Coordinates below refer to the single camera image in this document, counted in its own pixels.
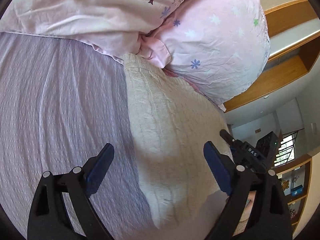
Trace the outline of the beige cable-knit sweater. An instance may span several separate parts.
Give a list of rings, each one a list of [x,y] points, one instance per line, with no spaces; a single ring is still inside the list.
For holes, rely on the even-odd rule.
[[[231,155],[221,112],[189,83],[135,54],[124,56],[127,105],[139,187],[154,225],[174,229],[196,217],[219,186],[204,158],[211,141]]]

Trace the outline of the stair railing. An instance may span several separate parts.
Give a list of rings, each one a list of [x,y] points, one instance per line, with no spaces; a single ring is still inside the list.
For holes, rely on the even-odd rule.
[[[280,148],[274,161],[274,166],[285,165],[299,157],[304,153],[303,142],[304,129],[299,129],[283,136],[280,142]]]

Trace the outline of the wooden bookshelf with items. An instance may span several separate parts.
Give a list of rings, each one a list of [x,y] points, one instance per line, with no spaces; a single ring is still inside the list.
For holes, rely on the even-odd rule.
[[[295,232],[308,198],[312,157],[305,154],[274,168],[289,208],[292,233]]]

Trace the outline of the lavender bed sheet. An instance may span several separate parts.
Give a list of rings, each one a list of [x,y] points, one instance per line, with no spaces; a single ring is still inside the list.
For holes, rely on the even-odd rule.
[[[1,206],[21,235],[43,172],[67,173],[107,143],[114,160],[90,200],[115,239],[204,239],[222,192],[174,230],[152,221],[138,185],[122,66],[78,41],[2,33]]]

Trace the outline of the pink pillow with star flowers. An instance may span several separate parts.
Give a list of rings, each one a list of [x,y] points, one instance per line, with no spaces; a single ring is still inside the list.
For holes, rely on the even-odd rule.
[[[260,0],[185,0],[142,37],[139,55],[223,106],[245,92],[268,61],[270,39]]]

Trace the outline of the wooden headboard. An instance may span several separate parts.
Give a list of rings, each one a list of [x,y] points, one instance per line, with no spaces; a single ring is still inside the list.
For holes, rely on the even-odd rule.
[[[285,31],[293,30],[294,27],[300,27],[303,23],[310,23],[318,18],[308,0],[295,0],[278,5],[267,9],[265,15],[271,38],[278,38]],[[276,49],[270,54],[268,62],[282,59],[296,49],[300,50],[297,56],[267,70],[247,91],[225,102],[226,111],[230,112],[267,96],[308,74],[319,57],[319,31],[313,31]]]

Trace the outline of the pink pillow with tree print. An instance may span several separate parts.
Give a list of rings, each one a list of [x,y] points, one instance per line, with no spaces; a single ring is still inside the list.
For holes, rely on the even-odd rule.
[[[117,62],[132,53],[163,68],[170,54],[149,33],[183,1],[12,0],[1,18],[1,31],[73,39]]]

